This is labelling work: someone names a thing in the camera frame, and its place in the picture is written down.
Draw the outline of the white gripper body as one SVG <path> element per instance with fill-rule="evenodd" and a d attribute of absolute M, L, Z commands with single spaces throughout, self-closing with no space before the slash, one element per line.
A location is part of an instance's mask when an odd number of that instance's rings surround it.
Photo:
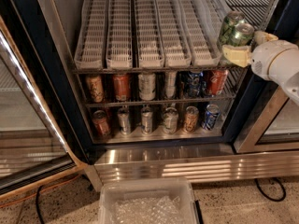
<path fill-rule="evenodd" d="M 299 48 L 285 40 L 270 48 L 259 47 L 252 53 L 253 73 L 268 81 L 288 81 L 299 74 Z"/>

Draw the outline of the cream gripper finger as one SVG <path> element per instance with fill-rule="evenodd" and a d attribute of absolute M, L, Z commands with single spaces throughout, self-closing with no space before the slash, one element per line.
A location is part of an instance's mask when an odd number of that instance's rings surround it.
<path fill-rule="evenodd" d="M 222 54 L 226 60 L 237 66 L 246 67 L 250 65 L 252 55 L 250 46 L 234 47 L 231 45 L 223 45 Z"/>
<path fill-rule="evenodd" d="M 254 32 L 254 48 L 270 48 L 273 45 L 274 41 L 277 41 L 278 37 L 273 34 L 269 34 L 264 31 L 255 31 Z"/>

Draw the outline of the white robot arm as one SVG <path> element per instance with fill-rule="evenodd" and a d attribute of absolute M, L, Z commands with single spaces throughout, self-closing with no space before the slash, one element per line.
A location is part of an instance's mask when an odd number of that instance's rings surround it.
<path fill-rule="evenodd" d="M 240 67 L 251 66 L 258 77 L 277 83 L 299 105 L 299 47 L 262 31 L 254 33 L 255 48 L 222 45 L 222 54 Z"/>

